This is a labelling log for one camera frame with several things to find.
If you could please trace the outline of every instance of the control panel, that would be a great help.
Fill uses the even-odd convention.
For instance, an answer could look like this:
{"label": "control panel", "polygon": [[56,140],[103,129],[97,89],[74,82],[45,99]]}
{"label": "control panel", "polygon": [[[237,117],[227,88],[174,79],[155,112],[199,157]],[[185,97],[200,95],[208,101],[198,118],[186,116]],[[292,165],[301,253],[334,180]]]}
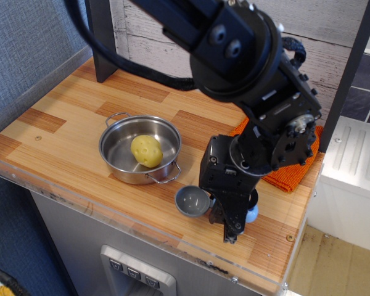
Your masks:
{"label": "control panel", "polygon": [[100,255],[112,295],[177,295],[172,275],[108,245]]}

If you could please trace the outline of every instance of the button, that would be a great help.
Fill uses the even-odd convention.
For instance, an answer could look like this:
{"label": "button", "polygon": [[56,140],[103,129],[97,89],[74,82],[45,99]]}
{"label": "button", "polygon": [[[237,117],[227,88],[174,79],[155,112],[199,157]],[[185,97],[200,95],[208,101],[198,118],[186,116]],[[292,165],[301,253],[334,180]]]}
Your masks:
{"label": "button", "polygon": [[159,289],[159,282],[156,279],[146,276],[146,283],[155,289]]}
{"label": "button", "polygon": [[131,276],[133,279],[141,279],[141,275],[138,271],[131,269],[128,267],[128,274]]}
{"label": "button", "polygon": [[116,262],[116,261],[110,259],[110,265],[113,269],[115,269],[117,271],[123,271],[122,264],[119,263],[119,262]]}

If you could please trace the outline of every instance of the tiled floor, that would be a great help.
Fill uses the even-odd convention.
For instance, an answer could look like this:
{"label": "tiled floor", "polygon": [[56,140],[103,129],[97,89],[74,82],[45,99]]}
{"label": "tiled floor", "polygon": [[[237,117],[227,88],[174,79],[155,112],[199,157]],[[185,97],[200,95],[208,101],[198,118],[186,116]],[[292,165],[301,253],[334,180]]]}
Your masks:
{"label": "tiled floor", "polygon": [[341,115],[370,123],[370,55],[363,55]]}

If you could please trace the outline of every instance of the yellow object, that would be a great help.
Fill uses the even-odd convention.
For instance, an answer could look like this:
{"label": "yellow object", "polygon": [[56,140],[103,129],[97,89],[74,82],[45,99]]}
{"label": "yellow object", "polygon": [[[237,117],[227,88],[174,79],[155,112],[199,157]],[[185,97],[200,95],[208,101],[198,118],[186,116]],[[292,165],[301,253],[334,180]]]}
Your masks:
{"label": "yellow object", "polygon": [[0,296],[15,296],[15,295],[8,287],[0,286]]}
{"label": "yellow object", "polygon": [[130,150],[138,163],[148,168],[156,167],[163,159],[160,143],[152,136],[135,137],[131,142]]}

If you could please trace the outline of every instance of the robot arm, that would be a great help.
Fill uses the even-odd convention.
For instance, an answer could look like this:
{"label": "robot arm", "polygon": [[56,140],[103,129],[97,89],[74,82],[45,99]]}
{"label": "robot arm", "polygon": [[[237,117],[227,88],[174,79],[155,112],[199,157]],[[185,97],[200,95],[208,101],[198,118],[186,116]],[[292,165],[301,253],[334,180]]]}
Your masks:
{"label": "robot arm", "polygon": [[[65,1],[71,15],[74,3]],[[199,187],[215,198],[210,222],[224,224],[224,241],[233,244],[257,204],[259,180],[312,156],[321,106],[298,70],[305,50],[281,38],[271,18],[247,0],[132,2],[190,53],[193,81],[185,89],[195,85],[212,99],[236,104],[249,118],[241,135],[213,136],[200,167]],[[284,48],[295,51],[293,59]],[[104,56],[113,61],[110,55]]]}

